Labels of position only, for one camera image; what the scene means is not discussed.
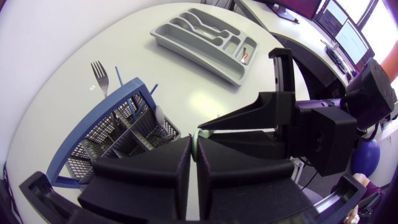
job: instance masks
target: dishwasher basket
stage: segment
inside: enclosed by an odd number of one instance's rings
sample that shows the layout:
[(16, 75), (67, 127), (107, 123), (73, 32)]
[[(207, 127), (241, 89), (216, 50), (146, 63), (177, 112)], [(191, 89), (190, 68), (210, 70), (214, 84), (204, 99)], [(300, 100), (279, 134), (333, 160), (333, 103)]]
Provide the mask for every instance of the dishwasher basket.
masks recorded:
[[(154, 110), (155, 102), (138, 78), (110, 94), (64, 140), (47, 169), (50, 183), (56, 187), (84, 187), (94, 177), (91, 163), (97, 158), (135, 156), (178, 139), (180, 131), (167, 117), (164, 124), (157, 123)], [(119, 134), (111, 116), (117, 118)], [(71, 178), (59, 176), (64, 165)]]

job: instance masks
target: silver fork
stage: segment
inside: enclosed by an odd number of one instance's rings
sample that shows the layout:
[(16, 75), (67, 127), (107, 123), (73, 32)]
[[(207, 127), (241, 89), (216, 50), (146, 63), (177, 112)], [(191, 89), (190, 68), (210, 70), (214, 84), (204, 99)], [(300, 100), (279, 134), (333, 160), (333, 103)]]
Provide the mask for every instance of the silver fork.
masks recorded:
[[(106, 74), (106, 71), (100, 61), (91, 63), (91, 67), (93, 68), (93, 72), (94, 72), (95, 78), (97, 79), (99, 87), (102, 89), (102, 92), (104, 93), (104, 96), (106, 98), (108, 96), (108, 86), (109, 86), (108, 74)], [(116, 122), (116, 120), (114, 118), (113, 112), (111, 113), (111, 121), (113, 123), (116, 134), (119, 136), (120, 130), (119, 130), (118, 123)]]
[(97, 79), (99, 87), (101, 87), (102, 92), (104, 93), (104, 96), (106, 98), (108, 96), (109, 85), (108, 74), (106, 74), (106, 71), (100, 61), (94, 62), (94, 65), (93, 63), (91, 63), (91, 67), (93, 68), (93, 72), (95, 78)]

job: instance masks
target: blue exercise ball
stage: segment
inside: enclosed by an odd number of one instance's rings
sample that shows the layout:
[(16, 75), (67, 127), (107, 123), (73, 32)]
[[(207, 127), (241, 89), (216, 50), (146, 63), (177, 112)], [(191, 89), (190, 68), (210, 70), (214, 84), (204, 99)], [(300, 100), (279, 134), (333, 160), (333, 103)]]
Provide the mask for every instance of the blue exercise ball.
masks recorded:
[(351, 158), (351, 170), (354, 174), (372, 175), (380, 160), (380, 146), (375, 139), (362, 142)]

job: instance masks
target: white wall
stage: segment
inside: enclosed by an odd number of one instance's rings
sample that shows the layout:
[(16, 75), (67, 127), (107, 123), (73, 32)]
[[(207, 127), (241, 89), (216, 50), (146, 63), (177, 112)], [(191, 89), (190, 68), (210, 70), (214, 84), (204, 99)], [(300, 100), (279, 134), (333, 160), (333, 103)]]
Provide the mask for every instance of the white wall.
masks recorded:
[(374, 51), (374, 59), (381, 63), (398, 40), (398, 29), (382, 1), (362, 29), (362, 33)]
[(398, 119), (389, 123), (383, 132), (378, 129), (375, 139), (380, 146), (380, 160), (369, 179), (381, 187), (391, 182), (398, 165)]
[(0, 167), (30, 102), (64, 61), (123, 17), (171, 2), (200, 0), (6, 1), (0, 12)]

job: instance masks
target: white table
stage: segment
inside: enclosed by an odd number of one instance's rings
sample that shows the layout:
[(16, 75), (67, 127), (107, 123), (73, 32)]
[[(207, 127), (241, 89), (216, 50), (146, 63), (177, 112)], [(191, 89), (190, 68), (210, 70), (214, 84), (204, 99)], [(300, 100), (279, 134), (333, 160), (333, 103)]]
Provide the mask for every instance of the white table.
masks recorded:
[(234, 0), (245, 15), (279, 38), (282, 45), (292, 48), (294, 56), (300, 60), (314, 75), (322, 77), (328, 85), (336, 76), (344, 86), (348, 84), (345, 75), (325, 52), (324, 40), (329, 37), (321, 34), (310, 21), (297, 15), (299, 23), (280, 18), (268, 6), (252, 0)]
[[(248, 78), (235, 87), (197, 64), (156, 44), (149, 32), (167, 19), (192, 7), (228, 21), (259, 43)], [(176, 3), (151, 7), (115, 23), (73, 54), (48, 80), (24, 115), (7, 158), (11, 188), (24, 223), (43, 220), (18, 186), (35, 171), (47, 171), (53, 155), (77, 123), (101, 100), (103, 92), (90, 62), (99, 60), (109, 77), (108, 94), (120, 87), (114, 66), (124, 83), (139, 77), (182, 136), (199, 124), (252, 103), (259, 91), (274, 91), (274, 65), (268, 53), (282, 45), (270, 33), (236, 13), (214, 6)], [(308, 100), (305, 82), (295, 69), (296, 98)], [(61, 173), (68, 176), (66, 169)], [(55, 190), (77, 203), (77, 189)], [(197, 171), (192, 162), (187, 218), (198, 219)]]

